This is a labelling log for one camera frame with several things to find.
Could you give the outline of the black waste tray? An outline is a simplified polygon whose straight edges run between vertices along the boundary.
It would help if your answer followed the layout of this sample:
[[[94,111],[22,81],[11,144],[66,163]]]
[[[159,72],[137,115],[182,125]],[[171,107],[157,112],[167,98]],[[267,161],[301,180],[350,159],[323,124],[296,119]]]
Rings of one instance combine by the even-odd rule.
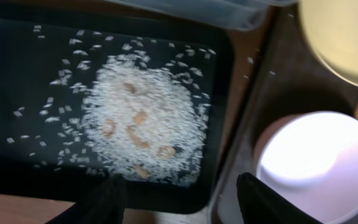
[[[76,19],[15,19],[0,16],[0,194],[74,202],[99,185],[104,177],[65,165],[57,170],[58,127],[46,125],[37,114],[47,97],[79,107],[80,99],[48,83],[68,56],[71,35],[85,30],[85,44],[93,32],[174,41],[216,52],[213,61],[196,58],[206,70],[200,87],[211,95],[212,110],[203,148],[201,175],[190,187],[129,181],[127,206],[134,209],[190,214],[201,210],[214,189],[223,133],[234,52],[226,33],[218,28],[186,22],[135,17]]]

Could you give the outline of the dark brown serving tray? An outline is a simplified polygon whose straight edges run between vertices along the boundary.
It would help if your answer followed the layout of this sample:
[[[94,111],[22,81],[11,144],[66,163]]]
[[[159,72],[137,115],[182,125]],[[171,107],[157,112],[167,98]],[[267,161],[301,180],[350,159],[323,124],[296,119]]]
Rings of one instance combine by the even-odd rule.
[[[270,35],[217,189],[208,210],[210,223],[244,223],[237,199],[239,175],[255,175],[253,152],[262,131],[289,115],[335,111],[354,117],[355,86],[324,67],[306,43],[295,7],[283,8]],[[345,223],[358,223],[358,215]]]

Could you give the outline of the yellow plate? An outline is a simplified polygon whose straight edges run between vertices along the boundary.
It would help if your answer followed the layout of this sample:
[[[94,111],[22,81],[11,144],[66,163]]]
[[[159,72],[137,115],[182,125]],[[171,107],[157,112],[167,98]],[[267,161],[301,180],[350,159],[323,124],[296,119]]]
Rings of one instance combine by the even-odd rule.
[[[328,70],[358,86],[358,0],[301,0],[303,35]]]

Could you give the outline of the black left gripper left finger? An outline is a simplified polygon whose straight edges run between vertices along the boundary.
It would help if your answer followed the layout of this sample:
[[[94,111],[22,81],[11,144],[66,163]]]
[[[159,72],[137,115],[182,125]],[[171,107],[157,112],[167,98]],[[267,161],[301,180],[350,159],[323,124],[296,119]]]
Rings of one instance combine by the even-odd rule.
[[[116,174],[47,224],[121,224],[126,208],[126,179]]]

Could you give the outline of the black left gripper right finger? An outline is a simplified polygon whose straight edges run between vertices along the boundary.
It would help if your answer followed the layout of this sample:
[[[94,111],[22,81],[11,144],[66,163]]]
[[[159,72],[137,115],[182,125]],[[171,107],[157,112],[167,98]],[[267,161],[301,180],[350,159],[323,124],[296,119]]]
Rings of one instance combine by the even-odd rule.
[[[236,187],[245,224],[321,224],[249,172],[238,176]]]

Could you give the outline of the clear plastic waste bin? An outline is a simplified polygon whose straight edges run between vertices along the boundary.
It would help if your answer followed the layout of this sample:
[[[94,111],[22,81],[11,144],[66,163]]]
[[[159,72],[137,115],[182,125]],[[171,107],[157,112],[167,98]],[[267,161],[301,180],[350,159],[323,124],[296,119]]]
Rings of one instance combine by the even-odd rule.
[[[107,0],[146,11],[180,17],[223,29],[248,31],[261,25],[271,6],[297,0]]]

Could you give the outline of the rice food scraps pile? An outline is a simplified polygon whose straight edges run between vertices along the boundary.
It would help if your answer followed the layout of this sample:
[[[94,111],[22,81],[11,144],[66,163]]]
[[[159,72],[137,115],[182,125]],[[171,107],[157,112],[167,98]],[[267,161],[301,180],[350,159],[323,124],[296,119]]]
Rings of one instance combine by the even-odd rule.
[[[80,99],[79,107],[49,96],[37,114],[58,127],[57,170],[120,173],[137,182],[187,187],[201,172],[210,94],[201,89],[215,51],[147,37],[93,32],[71,35],[68,56],[48,83]]]

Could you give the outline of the pink white bowl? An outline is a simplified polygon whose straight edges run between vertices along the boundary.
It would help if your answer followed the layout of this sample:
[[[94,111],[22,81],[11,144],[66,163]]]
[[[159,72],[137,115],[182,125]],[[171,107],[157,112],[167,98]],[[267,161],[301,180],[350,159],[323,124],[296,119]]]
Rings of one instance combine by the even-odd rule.
[[[358,215],[358,120],[335,112],[284,116],[253,152],[256,177],[321,223]]]

